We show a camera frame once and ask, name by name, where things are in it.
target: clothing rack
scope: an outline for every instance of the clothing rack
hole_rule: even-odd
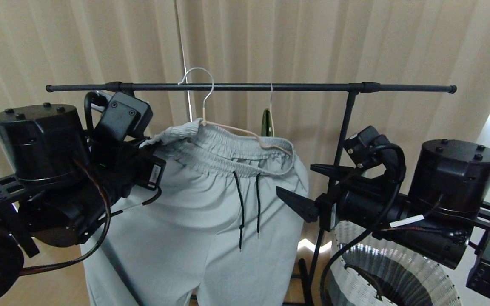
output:
[[[100,85],[47,85],[46,91],[122,91],[134,95],[134,91],[210,91],[211,83],[122,83],[109,82]],[[343,142],[348,132],[350,116],[353,112],[354,101],[359,93],[375,93],[378,91],[422,91],[431,93],[455,93],[455,85],[384,85],[375,82],[348,83],[348,84],[322,84],[322,83],[216,83],[215,91],[346,91],[348,92],[345,113],[342,120],[342,128],[338,139],[338,147],[334,158],[334,165],[340,164],[342,159]],[[330,179],[328,186],[334,184]],[[303,303],[284,302],[282,306],[314,306],[311,284],[315,275],[319,249],[324,238],[324,231],[319,229],[317,243],[313,252],[313,259],[309,271],[305,259],[298,260],[299,274],[292,275],[294,279],[300,279],[304,295]]]

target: black drawstring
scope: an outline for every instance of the black drawstring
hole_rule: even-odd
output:
[[[234,178],[236,179],[237,193],[239,194],[239,201],[241,202],[241,225],[239,226],[239,251],[241,252],[241,243],[243,242],[243,228],[245,227],[245,206],[243,205],[243,195],[241,194],[239,180],[237,179],[237,173],[235,171]]]
[[[258,214],[256,215],[256,234],[260,238],[260,189],[258,188],[258,178],[260,178],[260,173],[256,176],[256,199],[258,200]]]

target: curtain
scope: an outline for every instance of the curtain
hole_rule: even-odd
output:
[[[457,93],[362,93],[349,135],[373,125],[403,147],[407,191],[423,141],[476,141],[490,112],[490,1],[0,1],[0,111],[80,107],[84,92],[47,84],[176,83],[202,66],[216,82],[457,85]],[[189,82],[209,82],[193,71]],[[200,116],[205,91],[137,92],[147,134]],[[346,93],[274,92],[276,136],[306,166],[332,163]],[[269,91],[216,91],[209,120],[260,133]],[[350,165],[344,153],[343,164]],[[0,176],[11,173],[0,148]],[[369,176],[378,174],[372,171]],[[327,179],[310,173],[310,197]],[[316,225],[305,230],[315,239]]]
[[[45,85],[176,83],[182,75],[171,1],[0,1],[0,112],[66,103],[79,109],[84,122],[85,92],[47,93]],[[150,101],[154,112],[149,135],[188,121],[185,93],[136,96]],[[0,177],[10,173],[0,147]]]

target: light gray sweatpants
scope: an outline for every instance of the light gray sweatpants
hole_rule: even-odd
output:
[[[111,220],[84,262],[91,304],[183,306],[196,289],[202,306],[280,306],[303,221],[276,186],[307,196],[308,177],[289,141],[262,140],[293,155],[199,120],[149,140],[162,142],[156,155],[167,161],[162,196]],[[153,193],[135,187],[112,210]]]

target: floor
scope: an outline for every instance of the floor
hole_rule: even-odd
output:
[[[27,259],[25,265],[42,265],[70,260],[80,255],[77,246],[71,248],[54,248],[37,241],[41,253],[32,259]],[[311,263],[313,252],[303,248],[298,251],[296,262],[304,258],[308,266]],[[321,254],[317,263],[315,280],[313,281],[313,300],[315,305],[319,301],[319,279],[322,268],[329,259],[329,252]],[[292,279],[285,297],[286,302],[303,302],[302,285],[299,279]],[[88,293],[84,280],[82,264],[66,269],[60,269],[39,275],[20,277],[14,286],[0,298],[0,306],[88,306]]]

